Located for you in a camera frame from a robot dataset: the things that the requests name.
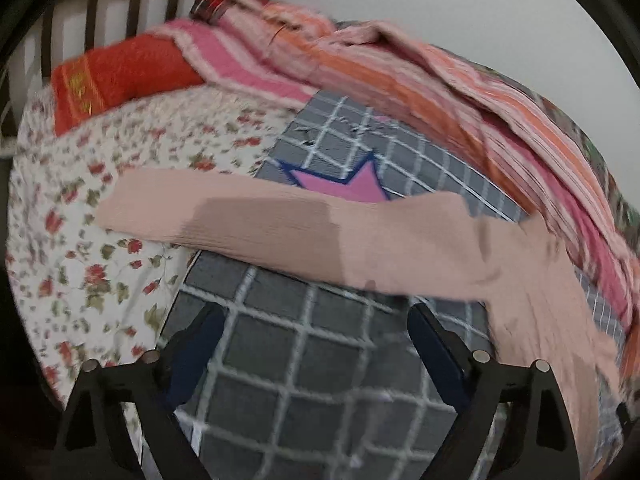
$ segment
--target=metal pin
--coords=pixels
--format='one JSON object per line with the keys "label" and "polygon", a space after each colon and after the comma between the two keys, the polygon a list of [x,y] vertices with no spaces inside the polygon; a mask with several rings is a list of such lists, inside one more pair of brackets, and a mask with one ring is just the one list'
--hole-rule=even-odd
{"label": "metal pin", "polygon": [[479,363],[488,363],[491,360],[491,356],[484,350],[476,350],[473,356]]}
{"label": "metal pin", "polygon": [[96,368],[100,366],[100,363],[97,359],[89,359],[82,363],[82,371],[83,372],[93,372]]}
{"label": "metal pin", "polygon": [[551,370],[551,366],[549,365],[549,363],[542,359],[538,359],[536,361],[536,368],[543,374],[546,374],[549,370]]}
{"label": "metal pin", "polygon": [[148,365],[155,363],[160,358],[160,352],[158,350],[147,350],[140,356],[140,360]]}

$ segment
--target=wall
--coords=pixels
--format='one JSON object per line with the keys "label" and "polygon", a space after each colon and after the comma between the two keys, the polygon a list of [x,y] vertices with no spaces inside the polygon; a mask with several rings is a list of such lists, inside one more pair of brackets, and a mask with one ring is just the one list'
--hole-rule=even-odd
{"label": "wall", "polygon": [[[166,0],[145,0],[141,28],[162,20]],[[190,1],[182,0],[186,12]],[[338,19],[381,18],[426,41],[486,64],[540,92],[594,140],[625,195],[640,206],[640,90],[613,46],[575,0],[289,0]],[[124,36],[124,0],[100,0],[98,44]],[[54,24],[54,62],[82,51],[84,2],[69,5]],[[19,106],[39,83],[39,29],[12,62]],[[27,78],[15,74],[26,71]]]}

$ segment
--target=plaid blanket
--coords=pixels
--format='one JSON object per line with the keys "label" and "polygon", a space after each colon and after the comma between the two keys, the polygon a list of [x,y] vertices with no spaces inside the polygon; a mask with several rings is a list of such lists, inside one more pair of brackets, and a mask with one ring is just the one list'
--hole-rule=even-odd
{"label": "plaid blanket", "polygon": [[[473,215],[518,221],[523,210],[491,181],[405,124],[346,97],[319,92],[257,174],[286,182],[276,160],[344,177],[374,150],[392,197],[450,190]],[[622,351],[624,331],[599,291],[576,269],[594,321]],[[382,296],[307,283],[202,252],[180,287],[161,344],[206,301],[228,309],[228,325],[193,398],[177,411],[214,478],[407,479],[420,477],[455,413],[442,402],[405,330],[406,310],[427,304],[471,349],[493,354],[481,303]],[[596,462],[620,440],[604,381]],[[485,478],[506,409],[473,478]],[[145,451],[147,478],[158,478]]]}

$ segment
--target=red towel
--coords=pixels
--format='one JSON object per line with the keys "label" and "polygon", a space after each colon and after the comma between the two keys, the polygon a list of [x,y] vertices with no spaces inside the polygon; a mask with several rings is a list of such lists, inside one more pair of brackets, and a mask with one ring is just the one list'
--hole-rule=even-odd
{"label": "red towel", "polygon": [[51,75],[56,135],[132,99],[203,83],[172,40],[142,34],[94,48]]}

